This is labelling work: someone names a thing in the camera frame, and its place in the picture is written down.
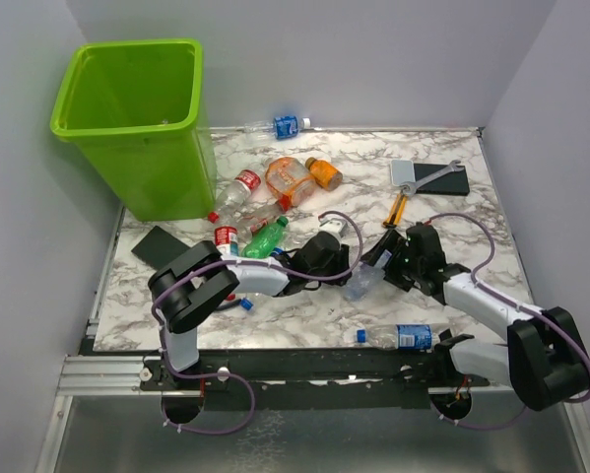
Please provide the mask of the clear crushed water bottle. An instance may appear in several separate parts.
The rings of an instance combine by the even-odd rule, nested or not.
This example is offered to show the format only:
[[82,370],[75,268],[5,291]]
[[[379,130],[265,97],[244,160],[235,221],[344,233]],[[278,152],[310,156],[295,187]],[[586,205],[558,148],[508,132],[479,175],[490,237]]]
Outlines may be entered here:
[[382,268],[361,263],[343,287],[342,295],[347,301],[359,301],[383,279]]

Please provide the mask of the green plastic bottle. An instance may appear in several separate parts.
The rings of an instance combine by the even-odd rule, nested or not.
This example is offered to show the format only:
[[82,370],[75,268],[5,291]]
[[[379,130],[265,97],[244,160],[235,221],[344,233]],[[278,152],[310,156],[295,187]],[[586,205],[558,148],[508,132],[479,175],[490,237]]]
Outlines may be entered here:
[[244,248],[242,256],[252,259],[268,257],[274,248],[281,243],[288,224],[289,219],[281,216],[274,223],[266,225]]

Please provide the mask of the orange juice bottle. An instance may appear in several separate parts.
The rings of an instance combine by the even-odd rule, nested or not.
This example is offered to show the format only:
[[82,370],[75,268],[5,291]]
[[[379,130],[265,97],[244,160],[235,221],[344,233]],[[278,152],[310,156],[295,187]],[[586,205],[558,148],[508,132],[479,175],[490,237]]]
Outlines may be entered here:
[[337,189],[343,182],[343,174],[325,160],[310,157],[306,160],[305,167],[317,184],[326,191]]

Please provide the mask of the crushed orange label bottle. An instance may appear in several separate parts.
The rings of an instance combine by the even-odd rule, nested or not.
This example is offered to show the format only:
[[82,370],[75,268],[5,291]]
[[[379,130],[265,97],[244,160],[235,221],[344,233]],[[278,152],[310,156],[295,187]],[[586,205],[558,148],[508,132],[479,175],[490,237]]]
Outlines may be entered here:
[[296,158],[268,159],[265,166],[265,183],[284,211],[298,207],[317,188],[310,171]]

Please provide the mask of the blue label bottle front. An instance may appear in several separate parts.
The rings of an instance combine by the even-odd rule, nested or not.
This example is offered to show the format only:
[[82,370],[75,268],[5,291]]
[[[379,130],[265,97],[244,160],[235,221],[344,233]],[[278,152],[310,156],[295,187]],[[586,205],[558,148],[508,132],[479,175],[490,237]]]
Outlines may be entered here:
[[451,336],[445,324],[373,325],[356,331],[359,344],[383,351],[428,351]]

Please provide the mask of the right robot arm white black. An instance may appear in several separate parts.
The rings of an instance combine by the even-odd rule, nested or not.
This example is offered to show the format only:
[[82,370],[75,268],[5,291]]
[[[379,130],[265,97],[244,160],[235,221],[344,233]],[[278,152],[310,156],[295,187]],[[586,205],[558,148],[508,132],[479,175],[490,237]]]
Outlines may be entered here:
[[466,374],[510,386],[534,411],[590,397],[590,358],[572,315],[556,306],[524,304],[450,263],[436,229],[418,223],[388,230],[361,262],[378,267],[384,281],[421,291],[482,323],[502,339],[493,345],[458,335],[431,362],[433,377],[453,385]]

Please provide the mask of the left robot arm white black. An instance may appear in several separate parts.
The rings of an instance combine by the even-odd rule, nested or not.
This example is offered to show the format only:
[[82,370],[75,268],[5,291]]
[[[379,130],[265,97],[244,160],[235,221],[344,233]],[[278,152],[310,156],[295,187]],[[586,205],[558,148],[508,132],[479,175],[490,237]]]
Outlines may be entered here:
[[343,285],[352,275],[350,247],[320,231],[303,247],[252,259],[221,254],[209,241],[186,249],[148,281],[160,321],[163,377],[182,389],[196,379],[197,328],[234,293],[289,297],[316,282]]

